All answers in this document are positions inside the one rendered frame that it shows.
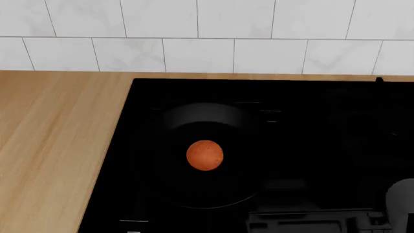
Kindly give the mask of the brown egg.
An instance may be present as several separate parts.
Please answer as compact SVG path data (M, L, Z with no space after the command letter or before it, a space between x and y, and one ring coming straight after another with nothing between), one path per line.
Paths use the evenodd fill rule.
M200 140L190 145L186 152L186 158L193 168L210 171L220 166L224 159L224 153L218 143Z

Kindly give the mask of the black frying pan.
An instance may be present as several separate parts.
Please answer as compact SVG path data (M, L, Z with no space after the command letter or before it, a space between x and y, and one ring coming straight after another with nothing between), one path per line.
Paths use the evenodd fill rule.
M186 104L165 112L156 123L153 169L155 189L175 205L214 209L235 205L257 192L262 152L259 120L234 106ZM218 143L224 159L201 171L187 161L194 142Z

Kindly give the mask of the black cooktop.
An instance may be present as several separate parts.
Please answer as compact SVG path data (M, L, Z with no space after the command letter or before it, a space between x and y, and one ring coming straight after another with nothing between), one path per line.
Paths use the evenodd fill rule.
M156 123L195 103L259 120L251 198L191 209L155 189ZM248 233L251 212L384 212L387 190L411 178L414 83L134 79L78 233Z

